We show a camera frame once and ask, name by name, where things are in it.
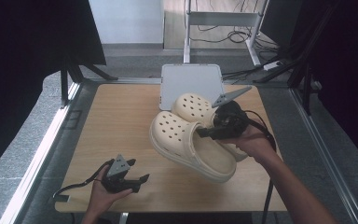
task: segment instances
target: wrist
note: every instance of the wrist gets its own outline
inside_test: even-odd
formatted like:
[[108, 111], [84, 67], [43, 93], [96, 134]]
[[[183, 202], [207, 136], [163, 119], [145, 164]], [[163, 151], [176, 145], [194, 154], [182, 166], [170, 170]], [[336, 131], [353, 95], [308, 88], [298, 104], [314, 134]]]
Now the wrist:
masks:
[[83, 216], [82, 224], [97, 223], [99, 217], [100, 214], [87, 210], [86, 214]]

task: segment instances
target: hand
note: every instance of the hand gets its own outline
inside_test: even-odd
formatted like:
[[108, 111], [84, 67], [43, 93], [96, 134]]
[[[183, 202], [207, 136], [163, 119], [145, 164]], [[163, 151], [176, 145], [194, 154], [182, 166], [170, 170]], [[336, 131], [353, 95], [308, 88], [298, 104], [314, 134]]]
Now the hand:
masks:
[[104, 166], [92, 184], [89, 207], [87, 208], [86, 215], [83, 218], [84, 224], [93, 223], [102, 213], [106, 212], [110, 206], [112, 206], [112, 203], [132, 193], [132, 189], [125, 189], [119, 193], [108, 192], [101, 183], [103, 174], [107, 168], [108, 165]]
[[[259, 119], [255, 119], [255, 121], [262, 124]], [[240, 150], [254, 157], [259, 163], [265, 158], [276, 156], [266, 136], [252, 125], [249, 125], [240, 137], [224, 139], [220, 140], [220, 142], [235, 144]]]

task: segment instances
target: finger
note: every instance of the finger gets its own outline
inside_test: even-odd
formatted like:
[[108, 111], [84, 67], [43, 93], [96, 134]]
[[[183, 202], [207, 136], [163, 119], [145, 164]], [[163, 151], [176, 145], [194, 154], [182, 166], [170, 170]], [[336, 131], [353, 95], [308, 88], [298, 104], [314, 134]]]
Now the finger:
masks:
[[103, 169], [101, 169], [100, 173], [98, 173], [98, 175], [97, 175], [97, 179], [100, 179], [100, 180], [103, 179], [103, 175], [106, 173], [107, 168], [109, 168], [109, 165], [105, 165], [103, 167]]

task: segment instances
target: wooden table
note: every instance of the wooden table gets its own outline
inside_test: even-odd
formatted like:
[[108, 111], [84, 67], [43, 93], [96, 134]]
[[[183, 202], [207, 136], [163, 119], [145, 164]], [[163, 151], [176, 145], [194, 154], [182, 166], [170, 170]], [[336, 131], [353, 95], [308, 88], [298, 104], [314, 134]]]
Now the wooden table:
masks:
[[[243, 86], [226, 86], [235, 91]], [[97, 90], [82, 134], [62, 186], [82, 183], [105, 161], [123, 155], [136, 159], [126, 179], [150, 174], [139, 193], [114, 203], [115, 212], [225, 212], [262, 211], [269, 177], [253, 158], [238, 163], [224, 184], [212, 183], [184, 166], [160, 156], [149, 141], [149, 127], [159, 112], [159, 85], [103, 84]], [[236, 99], [242, 109], [269, 119], [256, 87]], [[91, 184], [70, 189], [67, 203], [56, 203], [60, 212], [84, 212]], [[270, 211], [286, 211], [274, 190]]]

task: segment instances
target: wall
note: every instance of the wall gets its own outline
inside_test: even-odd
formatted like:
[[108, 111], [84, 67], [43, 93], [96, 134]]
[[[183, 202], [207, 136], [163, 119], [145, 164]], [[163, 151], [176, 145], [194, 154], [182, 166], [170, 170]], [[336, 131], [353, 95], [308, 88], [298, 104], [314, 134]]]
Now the wall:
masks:
[[162, 43], [162, 0], [90, 0], [103, 44]]

